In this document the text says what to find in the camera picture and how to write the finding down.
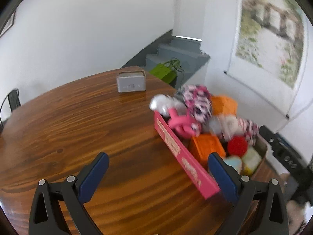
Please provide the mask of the pink leopard plush ball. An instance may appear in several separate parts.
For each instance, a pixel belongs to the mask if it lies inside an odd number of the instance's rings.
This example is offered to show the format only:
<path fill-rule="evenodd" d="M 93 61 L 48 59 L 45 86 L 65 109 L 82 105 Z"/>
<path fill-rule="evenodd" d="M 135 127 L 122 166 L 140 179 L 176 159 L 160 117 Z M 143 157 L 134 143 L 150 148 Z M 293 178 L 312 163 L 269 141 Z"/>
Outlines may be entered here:
<path fill-rule="evenodd" d="M 259 132 L 259 126 L 252 120 L 244 118 L 238 118 L 238 124 L 242 129 L 242 132 L 239 135 L 245 138 L 248 145 L 250 146 L 255 145 L 256 135 Z"/>

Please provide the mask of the white red-print tissue pack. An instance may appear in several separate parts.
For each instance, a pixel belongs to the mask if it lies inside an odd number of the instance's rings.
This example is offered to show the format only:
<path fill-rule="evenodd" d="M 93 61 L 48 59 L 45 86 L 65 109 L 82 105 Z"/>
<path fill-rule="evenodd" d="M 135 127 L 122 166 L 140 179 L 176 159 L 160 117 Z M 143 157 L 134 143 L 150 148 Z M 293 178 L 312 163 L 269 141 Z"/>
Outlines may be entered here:
<path fill-rule="evenodd" d="M 218 115 L 210 119 L 208 127 L 212 134 L 231 138 L 239 129 L 239 124 L 237 117 L 234 115 Z"/>

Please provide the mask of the pink knotted foam tube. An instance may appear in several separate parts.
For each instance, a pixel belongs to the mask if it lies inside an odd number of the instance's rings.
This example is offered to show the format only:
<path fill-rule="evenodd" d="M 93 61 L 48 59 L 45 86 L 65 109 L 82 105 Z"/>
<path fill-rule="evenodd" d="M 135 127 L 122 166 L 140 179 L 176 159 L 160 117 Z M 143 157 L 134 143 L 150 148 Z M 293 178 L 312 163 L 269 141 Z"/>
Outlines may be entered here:
<path fill-rule="evenodd" d="M 193 116 L 178 115 L 175 108 L 169 109 L 169 115 L 168 126 L 181 138 L 190 139 L 201 134 L 202 126 Z"/>

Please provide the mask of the pink leopard plush scrunchie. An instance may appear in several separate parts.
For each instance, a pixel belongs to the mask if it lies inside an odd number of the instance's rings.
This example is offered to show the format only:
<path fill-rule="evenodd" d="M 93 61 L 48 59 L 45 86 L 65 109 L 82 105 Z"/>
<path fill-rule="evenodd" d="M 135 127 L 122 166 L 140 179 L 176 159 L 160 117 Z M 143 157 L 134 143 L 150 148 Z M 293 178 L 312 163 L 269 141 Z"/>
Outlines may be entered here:
<path fill-rule="evenodd" d="M 213 107 L 211 94 L 204 85 L 184 85 L 183 101 L 188 112 L 201 124 L 212 117 Z"/>

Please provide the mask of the white plastic bag ball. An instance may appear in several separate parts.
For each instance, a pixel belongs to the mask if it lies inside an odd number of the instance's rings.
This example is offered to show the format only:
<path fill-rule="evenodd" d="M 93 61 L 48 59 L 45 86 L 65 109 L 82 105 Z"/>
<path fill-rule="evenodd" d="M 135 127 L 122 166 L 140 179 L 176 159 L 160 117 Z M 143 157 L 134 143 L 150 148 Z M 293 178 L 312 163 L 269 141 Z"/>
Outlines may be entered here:
<path fill-rule="evenodd" d="M 163 117 L 170 117 L 170 110 L 174 109 L 178 115 L 185 115 L 187 113 L 187 107 L 180 100 L 165 96 L 164 94 L 155 95 L 149 104 L 149 108 L 152 111 L 159 112 Z"/>

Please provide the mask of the orange embossed toy cube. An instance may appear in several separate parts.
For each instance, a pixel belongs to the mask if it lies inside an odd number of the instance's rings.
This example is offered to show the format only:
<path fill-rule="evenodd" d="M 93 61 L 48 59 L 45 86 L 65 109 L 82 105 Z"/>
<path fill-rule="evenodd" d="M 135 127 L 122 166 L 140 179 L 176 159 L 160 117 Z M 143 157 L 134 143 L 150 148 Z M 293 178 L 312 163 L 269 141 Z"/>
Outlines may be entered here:
<path fill-rule="evenodd" d="M 213 115 L 236 115 L 238 109 L 237 101 L 228 96 L 212 96 Z"/>

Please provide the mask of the red yarn ball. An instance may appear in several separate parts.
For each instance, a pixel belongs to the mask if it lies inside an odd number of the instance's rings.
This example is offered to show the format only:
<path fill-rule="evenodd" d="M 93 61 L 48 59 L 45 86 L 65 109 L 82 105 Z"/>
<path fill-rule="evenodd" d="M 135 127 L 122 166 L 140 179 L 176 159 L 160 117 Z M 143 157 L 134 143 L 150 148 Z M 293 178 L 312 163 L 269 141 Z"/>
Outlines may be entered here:
<path fill-rule="evenodd" d="M 248 150 L 248 142 L 243 136 L 235 136 L 227 144 L 227 151 L 229 155 L 242 157 Z"/>

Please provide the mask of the pink storage box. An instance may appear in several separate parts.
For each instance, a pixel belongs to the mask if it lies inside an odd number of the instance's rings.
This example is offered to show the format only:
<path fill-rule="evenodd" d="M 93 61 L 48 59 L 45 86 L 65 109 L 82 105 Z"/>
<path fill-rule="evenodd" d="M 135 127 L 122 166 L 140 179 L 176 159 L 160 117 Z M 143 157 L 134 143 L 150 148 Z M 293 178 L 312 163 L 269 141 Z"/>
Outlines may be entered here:
<path fill-rule="evenodd" d="M 157 111 L 154 113 L 154 128 L 205 199 L 220 192 L 214 178 L 192 156 Z"/>

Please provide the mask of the orange toy block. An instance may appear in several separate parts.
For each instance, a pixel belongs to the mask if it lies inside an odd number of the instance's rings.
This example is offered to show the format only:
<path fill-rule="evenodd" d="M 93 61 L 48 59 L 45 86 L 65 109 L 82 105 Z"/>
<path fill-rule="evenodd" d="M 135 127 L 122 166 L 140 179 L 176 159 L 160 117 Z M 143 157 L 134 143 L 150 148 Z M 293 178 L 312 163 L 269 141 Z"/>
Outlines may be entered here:
<path fill-rule="evenodd" d="M 211 153 L 216 152 L 220 157 L 226 157 L 226 152 L 219 138 L 211 134 L 193 136 L 188 150 L 204 169 L 208 169 L 208 158 Z"/>

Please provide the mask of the hanging landscape scroll painting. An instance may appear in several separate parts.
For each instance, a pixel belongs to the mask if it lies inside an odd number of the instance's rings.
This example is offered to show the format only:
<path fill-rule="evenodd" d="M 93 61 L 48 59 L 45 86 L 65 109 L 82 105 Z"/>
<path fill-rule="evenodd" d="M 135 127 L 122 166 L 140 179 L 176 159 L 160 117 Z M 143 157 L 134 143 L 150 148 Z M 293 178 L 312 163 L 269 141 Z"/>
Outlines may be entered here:
<path fill-rule="evenodd" d="M 292 118 L 307 57 L 308 19 L 295 0 L 239 0 L 229 76 Z"/>

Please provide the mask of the black metal chair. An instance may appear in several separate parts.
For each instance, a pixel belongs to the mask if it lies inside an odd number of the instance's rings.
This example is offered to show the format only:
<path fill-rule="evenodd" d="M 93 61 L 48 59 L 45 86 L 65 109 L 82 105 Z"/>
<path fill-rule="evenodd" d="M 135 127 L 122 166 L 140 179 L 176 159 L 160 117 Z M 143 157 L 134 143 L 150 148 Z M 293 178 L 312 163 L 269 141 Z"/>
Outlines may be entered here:
<path fill-rule="evenodd" d="M 18 107 L 21 107 L 21 103 L 20 103 L 20 91 L 18 88 L 14 88 L 13 90 L 11 90 L 6 97 L 4 98 L 4 100 L 1 103 L 1 133 L 3 132 L 3 129 L 7 123 L 8 118 L 6 119 L 2 119 L 2 109 L 5 105 L 5 103 L 7 102 L 9 107 L 10 107 L 10 112 L 12 113 L 14 110 L 16 110 Z"/>

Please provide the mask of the grey tissue box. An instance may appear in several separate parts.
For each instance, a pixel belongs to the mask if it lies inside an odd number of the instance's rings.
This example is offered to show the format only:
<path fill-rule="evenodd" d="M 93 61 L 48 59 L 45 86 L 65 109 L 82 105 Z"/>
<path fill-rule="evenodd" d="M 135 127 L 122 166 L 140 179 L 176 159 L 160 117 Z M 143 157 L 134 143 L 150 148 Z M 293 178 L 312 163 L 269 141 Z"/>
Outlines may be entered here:
<path fill-rule="evenodd" d="M 143 70 L 121 72 L 116 81 L 119 93 L 146 91 L 146 75 Z"/>

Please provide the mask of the concrete staircase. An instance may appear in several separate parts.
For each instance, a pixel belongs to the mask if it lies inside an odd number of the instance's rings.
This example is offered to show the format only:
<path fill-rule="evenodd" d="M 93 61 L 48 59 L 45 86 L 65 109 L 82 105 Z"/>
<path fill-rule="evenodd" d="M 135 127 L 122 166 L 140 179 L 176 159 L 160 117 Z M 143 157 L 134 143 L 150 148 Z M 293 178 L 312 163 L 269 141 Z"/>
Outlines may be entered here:
<path fill-rule="evenodd" d="M 179 60 L 181 70 L 170 84 L 178 89 L 209 61 L 210 56 L 203 53 L 200 46 L 199 40 L 173 37 L 171 42 L 160 44 L 156 54 L 146 55 L 145 65 L 142 68 L 150 71 L 159 63 Z"/>

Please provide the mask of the green paper gift bag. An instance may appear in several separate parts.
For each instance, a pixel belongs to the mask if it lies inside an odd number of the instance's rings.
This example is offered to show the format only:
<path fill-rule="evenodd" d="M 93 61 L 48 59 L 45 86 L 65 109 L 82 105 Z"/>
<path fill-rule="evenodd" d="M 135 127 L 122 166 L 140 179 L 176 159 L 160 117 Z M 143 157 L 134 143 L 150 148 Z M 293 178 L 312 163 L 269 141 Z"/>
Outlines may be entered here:
<path fill-rule="evenodd" d="M 177 58 L 172 58 L 164 63 L 158 63 L 149 73 L 167 84 L 176 83 L 179 74 L 183 76 L 183 79 L 185 77 L 184 69 L 181 67 L 181 62 Z"/>

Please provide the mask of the framed wall picture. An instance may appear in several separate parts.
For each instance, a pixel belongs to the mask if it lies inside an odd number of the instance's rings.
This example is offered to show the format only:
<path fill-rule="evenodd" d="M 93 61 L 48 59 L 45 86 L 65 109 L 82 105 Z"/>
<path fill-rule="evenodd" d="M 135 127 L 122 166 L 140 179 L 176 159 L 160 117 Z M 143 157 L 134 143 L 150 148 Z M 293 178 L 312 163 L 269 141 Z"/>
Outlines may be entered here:
<path fill-rule="evenodd" d="M 4 26 L 0 34 L 0 37 L 2 37 L 14 25 L 15 13 L 16 11 L 14 11 L 10 16 L 9 20 L 7 21 L 6 25 Z"/>

